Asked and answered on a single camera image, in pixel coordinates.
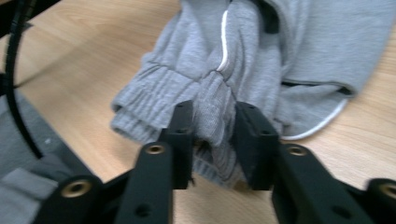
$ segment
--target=white stripe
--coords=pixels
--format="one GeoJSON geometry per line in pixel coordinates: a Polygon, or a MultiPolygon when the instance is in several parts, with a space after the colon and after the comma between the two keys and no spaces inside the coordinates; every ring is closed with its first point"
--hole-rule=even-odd
{"type": "Polygon", "coordinates": [[[340,102],[340,104],[334,109],[334,111],[326,118],[324,119],[321,123],[319,123],[317,126],[315,126],[313,129],[305,132],[305,133],[300,133],[294,136],[281,136],[281,139],[283,140],[299,140],[302,138],[305,138],[309,135],[312,135],[313,133],[319,131],[322,129],[324,126],[326,126],[332,119],[334,119],[346,106],[347,104],[347,99],[344,99],[340,102]]]}
{"type": "Polygon", "coordinates": [[[227,50],[227,38],[226,38],[227,13],[228,11],[225,11],[223,13],[223,17],[221,20],[221,46],[222,46],[223,56],[222,56],[221,64],[217,69],[218,72],[221,72],[228,66],[228,50],[227,50]]]}

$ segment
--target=gray cloth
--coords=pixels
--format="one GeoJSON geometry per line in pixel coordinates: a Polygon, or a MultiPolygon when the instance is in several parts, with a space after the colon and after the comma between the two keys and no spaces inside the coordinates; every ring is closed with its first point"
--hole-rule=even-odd
{"type": "Polygon", "coordinates": [[[58,186],[56,181],[22,168],[0,180],[0,223],[32,223],[42,201],[58,186]]]}
{"type": "Polygon", "coordinates": [[[284,139],[324,127],[355,96],[385,47],[396,1],[181,0],[142,68],[116,96],[112,128],[147,143],[175,104],[194,101],[194,170],[225,187],[242,179],[232,146],[234,104],[257,106],[284,139]]]}

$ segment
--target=wood grain surface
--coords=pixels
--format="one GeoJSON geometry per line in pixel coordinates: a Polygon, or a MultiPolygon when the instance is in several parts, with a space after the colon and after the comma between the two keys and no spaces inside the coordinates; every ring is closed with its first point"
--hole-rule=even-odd
{"type": "MultiPolygon", "coordinates": [[[[139,149],[110,130],[110,102],[178,10],[176,0],[63,0],[34,18],[24,35],[22,93],[104,181],[133,167],[139,149]]],[[[2,52],[5,46],[3,38],[2,52]]],[[[373,177],[396,179],[395,86],[396,26],[361,95],[298,143],[358,188],[373,177]]],[[[227,190],[195,178],[197,187],[176,191],[175,223],[276,223],[270,192],[227,190]]]]}

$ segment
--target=black cable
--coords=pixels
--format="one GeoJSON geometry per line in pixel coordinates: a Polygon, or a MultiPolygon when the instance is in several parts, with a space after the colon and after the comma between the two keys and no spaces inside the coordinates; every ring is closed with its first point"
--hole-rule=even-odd
{"type": "Polygon", "coordinates": [[[15,12],[15,16],[10,28],[10,36],[6,57],[6,75],[4,80],[4,88],[6,92],[9,111],[11,112],[12,118],[14,118],[15,124],[17,125],[23,139],[32,150],[32,152],[35,154],[35,156],[37,158],[42,158],[43,154],[35,145],[32,136],[29,134],[23,122],[14,92],[15,62],[17,59],[18,48],[21,42],[21,34],[23,32],[25,22],[28,20],[28,17],[32,13],[34,4],[35,0],[20,0],[18,3],[17,10],[15,12]]]}

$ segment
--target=wooden table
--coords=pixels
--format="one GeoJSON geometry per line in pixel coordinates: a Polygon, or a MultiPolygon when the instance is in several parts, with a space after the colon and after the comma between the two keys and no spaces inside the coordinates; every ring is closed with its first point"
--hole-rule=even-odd
{"type": "MultiPolygon", "coordinates": [[[[130,169],[139,149],[110,130],[110,102],[177,11],[176,0],[63,0],[25,33],[21,92],[104,181],[130,169]]],[[[5,45],[3,38],[1,52],[5,45]]],[[[373,177],[396,179],[395,86],[396,26],[362,94],[299,144],[358,188],[373,177]]],[[[226,190],[195,177],[196,188],[176,191],[176,223],[276,223],[270,192],[226,190]]]]}

